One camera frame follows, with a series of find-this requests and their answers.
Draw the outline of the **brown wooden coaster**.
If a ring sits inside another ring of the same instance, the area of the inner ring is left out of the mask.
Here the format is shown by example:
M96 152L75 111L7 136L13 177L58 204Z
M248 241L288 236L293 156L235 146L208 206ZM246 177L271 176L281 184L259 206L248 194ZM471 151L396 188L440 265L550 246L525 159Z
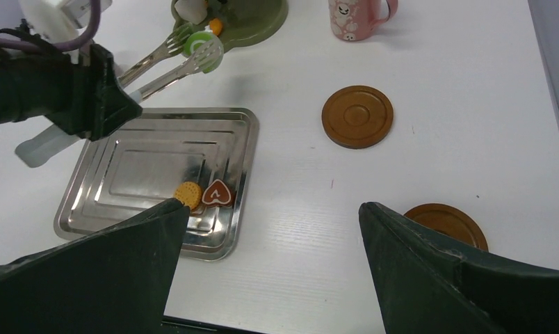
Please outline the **brown wooden coaster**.
M411 208L404 216L448 237L488 251L488 243L478 224L461 210L441 203Z
M348 149L378 144L394 123L394 106L381 91L370 86L348 86L333 93L321 112L325 133Z

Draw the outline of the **stainless steel tray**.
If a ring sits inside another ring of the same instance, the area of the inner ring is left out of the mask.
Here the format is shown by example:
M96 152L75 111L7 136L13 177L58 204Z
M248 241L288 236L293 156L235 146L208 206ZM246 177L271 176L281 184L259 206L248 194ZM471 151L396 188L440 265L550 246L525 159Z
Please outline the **stainless steel tray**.
M190 215L181 256L216 261L236 244L259 132L245 108L148 108L108 138L87 142L54 219L74 240L124 221L165 199L183 182L202 191L221 179L229 207L202 202Z

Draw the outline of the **brown wooden coaster far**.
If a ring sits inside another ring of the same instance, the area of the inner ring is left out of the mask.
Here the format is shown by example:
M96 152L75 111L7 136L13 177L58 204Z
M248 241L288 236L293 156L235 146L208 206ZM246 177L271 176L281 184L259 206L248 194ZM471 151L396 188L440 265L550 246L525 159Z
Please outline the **brown wooden coaster far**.
M348 86L333 93L321 112L325 133L348 149L378 144L394 123L394 106L381 91L370 86Z

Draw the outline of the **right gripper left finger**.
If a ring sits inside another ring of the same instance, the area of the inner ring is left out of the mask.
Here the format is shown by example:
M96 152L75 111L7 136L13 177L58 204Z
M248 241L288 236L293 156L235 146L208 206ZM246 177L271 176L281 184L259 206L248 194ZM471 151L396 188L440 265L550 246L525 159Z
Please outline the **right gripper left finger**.
M168 199L0 264L0 333L159 333L188 218Z

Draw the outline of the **orange fish cake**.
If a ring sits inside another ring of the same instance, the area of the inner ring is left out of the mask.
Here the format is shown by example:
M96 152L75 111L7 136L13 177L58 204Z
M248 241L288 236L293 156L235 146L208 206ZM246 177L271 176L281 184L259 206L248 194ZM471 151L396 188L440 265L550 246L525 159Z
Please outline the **orange fish cake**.
M223 23L218 18L213 18L208 23L208 31L212 32L214 35L219 36L223 30Z

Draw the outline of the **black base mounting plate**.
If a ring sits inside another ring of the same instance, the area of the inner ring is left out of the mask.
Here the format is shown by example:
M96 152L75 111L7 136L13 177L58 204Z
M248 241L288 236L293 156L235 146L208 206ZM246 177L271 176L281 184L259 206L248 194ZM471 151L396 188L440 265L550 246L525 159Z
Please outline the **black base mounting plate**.
M200 321L165 316L160 325L161 333L196 333L196 334L257 334L238 328L208 324Z

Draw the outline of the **green swiss roll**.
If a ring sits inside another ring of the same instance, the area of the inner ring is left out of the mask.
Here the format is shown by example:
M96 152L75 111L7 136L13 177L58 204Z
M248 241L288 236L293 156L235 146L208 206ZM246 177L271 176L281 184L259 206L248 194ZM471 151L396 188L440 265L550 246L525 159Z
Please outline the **green swiss roll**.
M182 54L188 58L197 55L205 64L200 66L203 73L213 72L222 63L224 47L220 39L212 32L198 31L191 34L185 41Z

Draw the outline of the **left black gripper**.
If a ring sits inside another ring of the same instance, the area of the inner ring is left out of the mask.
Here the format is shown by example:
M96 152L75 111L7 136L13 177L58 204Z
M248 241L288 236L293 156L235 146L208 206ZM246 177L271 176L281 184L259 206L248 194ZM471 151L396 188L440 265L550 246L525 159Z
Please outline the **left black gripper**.
M89 56L74 64L60 53L11 56L0 48L0 124L45 116L69 135L98 141L141 116L112 53L92 44Z

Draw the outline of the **brown heart cookie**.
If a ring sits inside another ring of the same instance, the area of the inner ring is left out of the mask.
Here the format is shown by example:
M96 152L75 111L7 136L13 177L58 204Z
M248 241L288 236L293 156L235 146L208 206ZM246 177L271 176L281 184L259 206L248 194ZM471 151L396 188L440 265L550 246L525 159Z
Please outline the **brown heart cookie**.
M207 207L229 207L234 201L234 192L221 179L212 181L202 194L202 203Z

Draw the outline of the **white swiss roll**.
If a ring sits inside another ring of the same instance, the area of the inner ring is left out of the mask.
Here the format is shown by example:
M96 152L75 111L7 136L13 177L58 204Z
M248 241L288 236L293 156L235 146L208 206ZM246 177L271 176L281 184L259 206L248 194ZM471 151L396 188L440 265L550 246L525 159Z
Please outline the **white swiss roll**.
M182 20L191 24L202 23L208 15L206 0L177 0L173 7Z

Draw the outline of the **brown wooden coaster near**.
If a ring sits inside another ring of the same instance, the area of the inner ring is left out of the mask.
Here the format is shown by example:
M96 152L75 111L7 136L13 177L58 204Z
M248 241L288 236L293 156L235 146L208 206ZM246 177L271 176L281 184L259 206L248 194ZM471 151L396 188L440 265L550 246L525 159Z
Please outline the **brown wooden coaster near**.
M448 237L488 251L488 243L478 224L461 210L441 203L411 208L404 216Z

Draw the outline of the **pink floral mug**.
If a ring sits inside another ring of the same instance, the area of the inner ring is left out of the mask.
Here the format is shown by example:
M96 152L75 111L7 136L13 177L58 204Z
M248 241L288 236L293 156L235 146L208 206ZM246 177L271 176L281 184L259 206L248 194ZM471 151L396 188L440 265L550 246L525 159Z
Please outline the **pink floral mug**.
M335 37L346 42L365 40L394 17L399 0L329 0L330 28Z

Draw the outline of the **round tan biscuit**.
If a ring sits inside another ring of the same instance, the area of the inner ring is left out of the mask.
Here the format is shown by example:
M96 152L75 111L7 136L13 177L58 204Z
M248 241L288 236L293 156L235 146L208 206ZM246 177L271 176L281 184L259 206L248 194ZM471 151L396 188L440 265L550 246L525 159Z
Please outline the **round tan biscuit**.
M202 188L195 182L183 182L175 189L173 197L194 211L202 201Z

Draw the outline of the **green three-tier serving stand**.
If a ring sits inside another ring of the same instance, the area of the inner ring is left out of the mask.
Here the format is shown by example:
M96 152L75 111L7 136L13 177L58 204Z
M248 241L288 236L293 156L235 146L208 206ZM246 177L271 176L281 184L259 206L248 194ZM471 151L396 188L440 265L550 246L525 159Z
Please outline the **green three-tier serving stand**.
M210 27L211 23L220 27L218 38L225 51L249 47L268 39L282 27L289 11L285 0L205 1L204 4L204 20L191 26L194 31L215 31Z

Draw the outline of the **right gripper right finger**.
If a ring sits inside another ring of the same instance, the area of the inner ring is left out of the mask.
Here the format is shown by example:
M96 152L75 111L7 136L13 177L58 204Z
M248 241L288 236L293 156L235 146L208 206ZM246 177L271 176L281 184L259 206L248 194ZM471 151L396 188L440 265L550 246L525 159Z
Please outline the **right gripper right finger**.
M359 226L387 333L559 333L559 270L488 253L378 202Z

